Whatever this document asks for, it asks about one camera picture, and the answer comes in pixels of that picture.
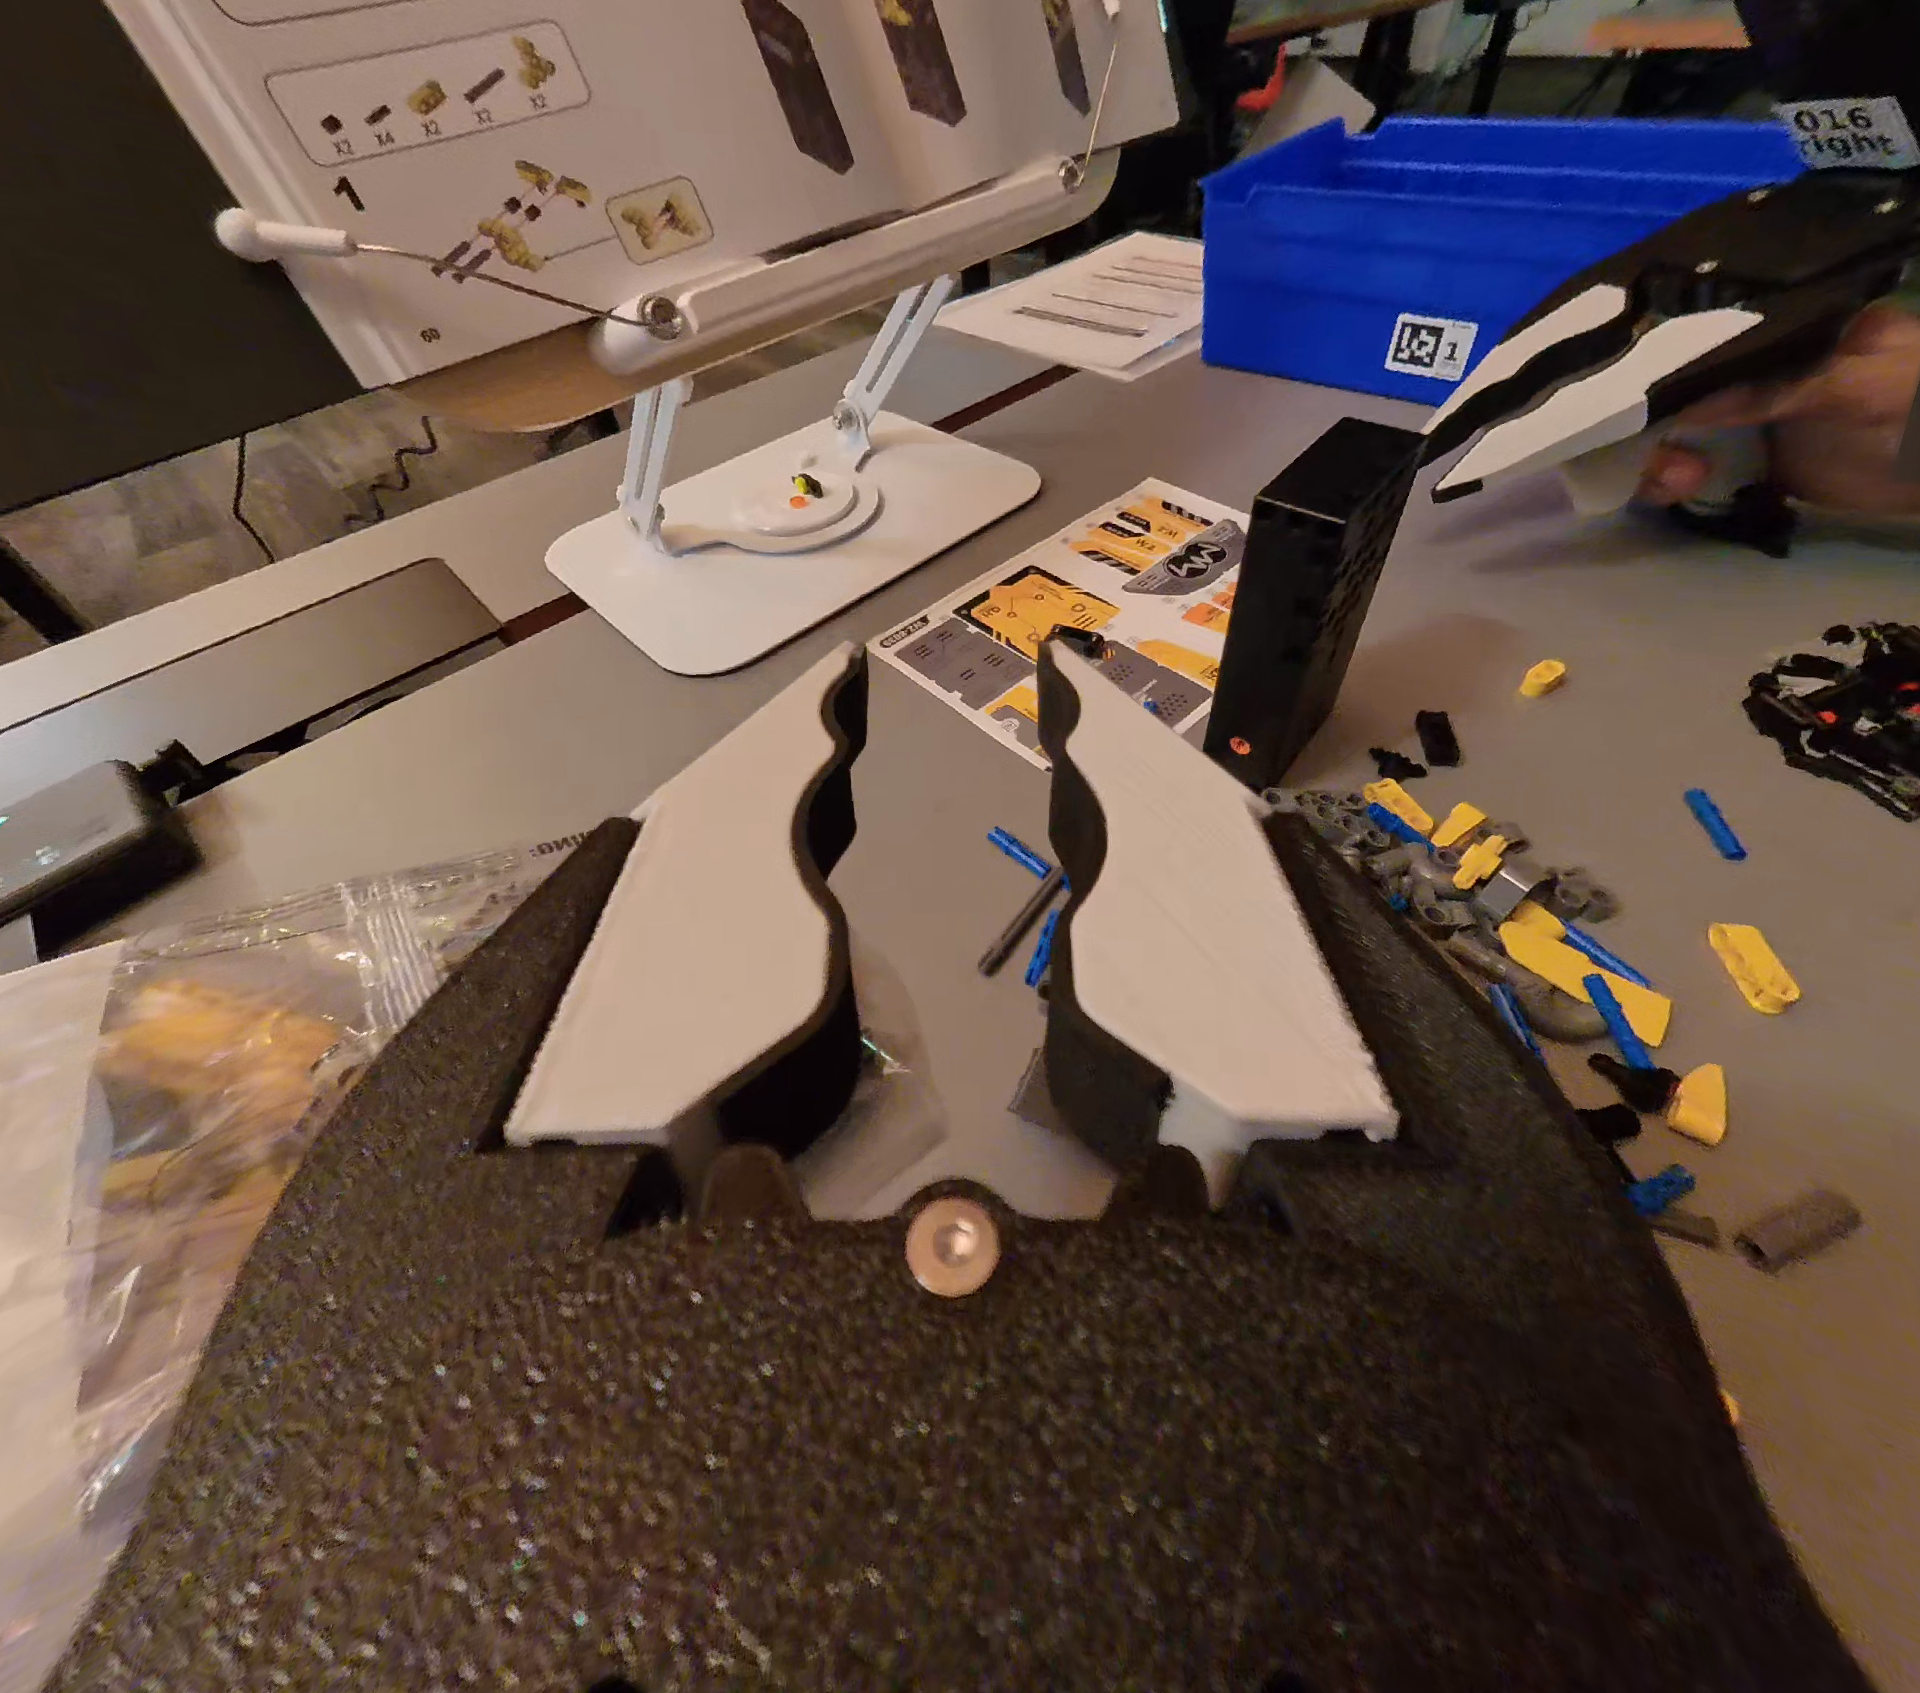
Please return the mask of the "pile of black red pins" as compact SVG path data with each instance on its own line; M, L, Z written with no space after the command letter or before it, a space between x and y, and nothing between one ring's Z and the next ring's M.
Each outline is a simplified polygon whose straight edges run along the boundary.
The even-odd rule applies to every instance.
M1918 819L1918 627L1836 623L1752 674L1748 723L1784 766Z

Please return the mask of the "printed sticker sheet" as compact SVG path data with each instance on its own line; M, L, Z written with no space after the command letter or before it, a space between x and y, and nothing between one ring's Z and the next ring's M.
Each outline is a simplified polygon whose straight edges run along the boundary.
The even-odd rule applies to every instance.
M1046 636L1093 636L1093 661L1188 744L1212 713L1251 517L1148 477L870 641L887 665L996 745L1048 767L1037 659Z

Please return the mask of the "black desktop hub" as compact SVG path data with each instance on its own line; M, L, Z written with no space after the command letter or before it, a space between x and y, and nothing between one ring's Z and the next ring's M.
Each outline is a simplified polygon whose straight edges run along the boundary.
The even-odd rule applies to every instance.
M2 817L2 970L64 948L201 864L179 809L128 762L100 762Z

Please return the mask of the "white printed paper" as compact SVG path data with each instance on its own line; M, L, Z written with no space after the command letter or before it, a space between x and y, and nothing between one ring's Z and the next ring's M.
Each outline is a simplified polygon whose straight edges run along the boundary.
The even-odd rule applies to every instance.
M1133 232L1033 276L947 303L936 325L1115 382L1201 345L1203 246Z

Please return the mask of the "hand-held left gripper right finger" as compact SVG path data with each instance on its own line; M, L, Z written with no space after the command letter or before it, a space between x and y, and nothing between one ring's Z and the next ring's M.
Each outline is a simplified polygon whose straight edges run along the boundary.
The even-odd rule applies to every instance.
M1400 1113L1294 886L1307 833L1073 641L1038 659L1048 835L1068 883L1042 1069L1117 1175L1170 1146L1210 1201L1263 1142L1391 1142Z

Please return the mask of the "pile of plastic building pieces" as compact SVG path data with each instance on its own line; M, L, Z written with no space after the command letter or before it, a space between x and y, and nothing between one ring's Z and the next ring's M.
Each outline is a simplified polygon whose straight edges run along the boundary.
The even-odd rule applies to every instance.
M1287 811L1296 811L1316 831L1322 831L1329 844L1364 851L1369 864L1386 870L1391 864L1388 853L1393 846L1411 846L1411 864L1435 864L1448 884L1459 879L1468 864L1488 864L1474 884L1474 912L1485 917L1492 912L1490 901L1496 892L1496 879L1505 864L1497 864L1494 828L1488 824L1472 846L1448 864L1443 859L1441 840L1461 840L1470 837L1470 828L1477 819L1474 808L1461 804L1443 820L1441 828L1424 824L1419 804L1393 780L1373 782L1364 793L1287 793L1267 789L1265 800ZM1534 1047L1538 1032L1549 1036L1574 1038L1574 1027L1607 1036L1614 1051L1602 1056L1594 1053L1591 1065L1622 1091L1622 1111L1627 1118L1635 1111L1658 1111L1666 1117L1673 1131L1691 1137L1699 1144L1717 1144L1726 1126L1724 1071L1706 1062L1684 1076L1677 1076L1651 1056L1651 1049L1667 1032L1667 996L1645 985L1636 970L1618 956L1581 930L1572 919L1554 917L1549 912L1549 894L1527 892L1505 914L1496 926L1497 941L1486 945L1477 934L1461 930L1452 934L1459 954L1474 961L1477 974L1488 983L1486 996L1496 1001L1496 1011L1517 1031L1523 1047ZM1720 961L1726 974L1737 985L1752 1009L1764 1014L1779 1014L1784 1007L1803 998L1801 985L1790 974L1784 961L1777 957L1772 945L1757 926L1742 923L1708 925L1708 948ZM1550 1025L1549 1001L1565 1000L1574 1011L1585 1007L1580 1018L1571 1025ZM1097 1144L1091 1131L1077 1129L1077 1122L1068 1118L1068 1076L1051 1076L1048 1049L1044 1047L1033 1062L1033 1084L1020 1098L1044 1098L1053 1109L1053 1117L1064 1129L1082 1138L1082 1144ZM1667 1166L1658 1175L1625 1177L1627 1197L1651 1226L1671 1237L1717 1248L1720 1245L1715 1223L1688 1208L1682 1201L1695 1188L1695 1179L1686 1166Z

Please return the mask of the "dark grey tube piece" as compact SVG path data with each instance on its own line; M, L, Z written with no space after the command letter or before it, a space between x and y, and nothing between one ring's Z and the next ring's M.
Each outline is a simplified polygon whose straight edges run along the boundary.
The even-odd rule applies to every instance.
M1757 1270L1777 1276L1836 1248L1859 1230L1858 1201L1834 1188L1812 1186L1750 1217L1733 1234L1733 1248Z

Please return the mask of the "blue plastic bin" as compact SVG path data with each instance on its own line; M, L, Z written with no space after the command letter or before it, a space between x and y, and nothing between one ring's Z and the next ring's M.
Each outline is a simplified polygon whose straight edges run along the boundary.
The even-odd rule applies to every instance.
M1322 122L1203 184L1201 358L1435 407L1571 276L1799 171L1777 122Z

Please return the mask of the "person's right hand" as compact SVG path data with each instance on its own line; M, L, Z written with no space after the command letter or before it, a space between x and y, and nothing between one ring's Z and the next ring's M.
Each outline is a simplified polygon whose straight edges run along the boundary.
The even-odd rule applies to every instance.
M1636 499L1695 500L1708 486L1708 435L1757 429L1772 482L1817 511L1912 522L1918 482L1901 477L1901 444L1918 382L1918 319L1905 296L1859 310L1836 347L1792 378L1744 382L1691 402L1660 429Z

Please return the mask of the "black perforated block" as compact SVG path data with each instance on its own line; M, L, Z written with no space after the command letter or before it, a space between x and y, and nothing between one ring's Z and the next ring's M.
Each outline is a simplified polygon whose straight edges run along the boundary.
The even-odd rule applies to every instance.
M1280 786L1331 716L1422 449L1346 416L1256 497L1203 740L1252 793Z

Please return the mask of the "clear bag of grey pieces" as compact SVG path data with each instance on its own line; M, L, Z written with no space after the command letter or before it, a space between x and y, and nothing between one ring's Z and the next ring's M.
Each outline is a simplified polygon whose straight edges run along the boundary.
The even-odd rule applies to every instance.
M254 1235L336 1106L583 839L376 872L124 941L80 1230L88 1508L157 1460Z

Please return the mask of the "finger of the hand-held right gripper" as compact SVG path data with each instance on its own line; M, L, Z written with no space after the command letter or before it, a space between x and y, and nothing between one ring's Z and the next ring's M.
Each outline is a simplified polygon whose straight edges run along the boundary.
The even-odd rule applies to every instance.
M1616 358L1558 385L1534 407L1466 444L1428 444L1432 458L1461 451L1459 460L1432 484L1432 500L1464 499L1486 484L1561 466L1602 446L1640 435L1649 424L1667 418L1673 405L1691 400L1689 387L1658 398L1660 383L1671 374L1763 321L1761 310L1720 307L1655 316L1653 323L1642 325L1631 307L1629 340Z
M1539 402L1558 385L1616 358L1631 332L1631 294L1598 283L1517 325L1461 380L1422 429L1424 444L1466 444Z

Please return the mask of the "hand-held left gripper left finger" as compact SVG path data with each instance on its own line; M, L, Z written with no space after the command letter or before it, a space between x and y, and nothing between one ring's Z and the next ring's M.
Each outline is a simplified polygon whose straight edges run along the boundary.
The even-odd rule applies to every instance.
M867 1062L828 886L867 736L868 656L845 643L649 795L506 1146L654 1148L696 1177L724 1146L797 1159L834 1129Z

